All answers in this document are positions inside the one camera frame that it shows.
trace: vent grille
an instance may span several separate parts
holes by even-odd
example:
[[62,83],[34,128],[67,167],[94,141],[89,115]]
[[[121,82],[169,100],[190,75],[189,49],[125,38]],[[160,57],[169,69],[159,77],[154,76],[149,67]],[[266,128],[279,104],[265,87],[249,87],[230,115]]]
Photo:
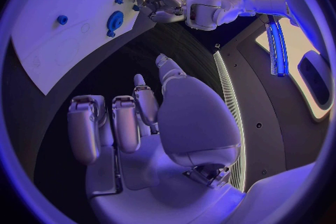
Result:
[[236,120],[241,137],[240,156],[237,159],[237,161],[229,167],[231,171],[229,183],[235,188],[239,189],[240,191],[244,191],[246,159],[245,159],[244,129],[242,127],[239,106],[235,95],[234,87],[231,83],[230,76],[228,75],[221,54],[219,52],[216,52],[213,55],[213,57],[217,66],[218,74],[220,76],[225,103]]

